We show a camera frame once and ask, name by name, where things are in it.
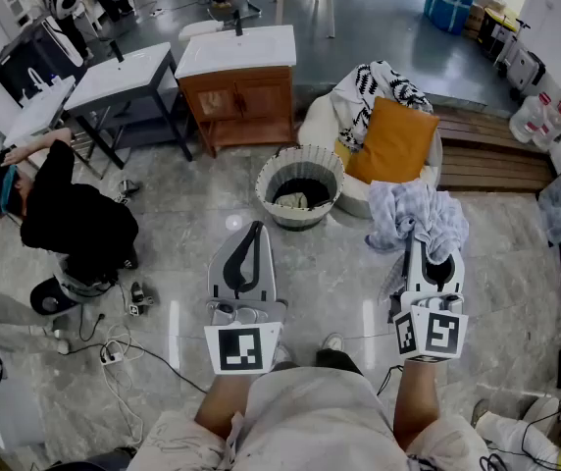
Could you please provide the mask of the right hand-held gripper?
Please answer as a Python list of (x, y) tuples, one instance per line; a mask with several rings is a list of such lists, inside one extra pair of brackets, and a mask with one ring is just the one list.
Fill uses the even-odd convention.
[(407, 240), (402, 284), (390, 294), (388, 311), (403, 360), (444, 362), (461, 356), (468, 326), (464, 278), (459, 250), (453, 250), (442, 263), (433, 264), (425, 243)]

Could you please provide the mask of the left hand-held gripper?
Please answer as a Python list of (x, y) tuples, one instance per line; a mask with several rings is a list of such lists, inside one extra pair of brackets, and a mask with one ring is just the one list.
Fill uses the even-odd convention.
[(262, 375), (273, 368), (287, 302), (278, 298), (270, 236), (254, 221), (232, 234), (209, 265), (211, 323), (204, 328), (217, 375)]

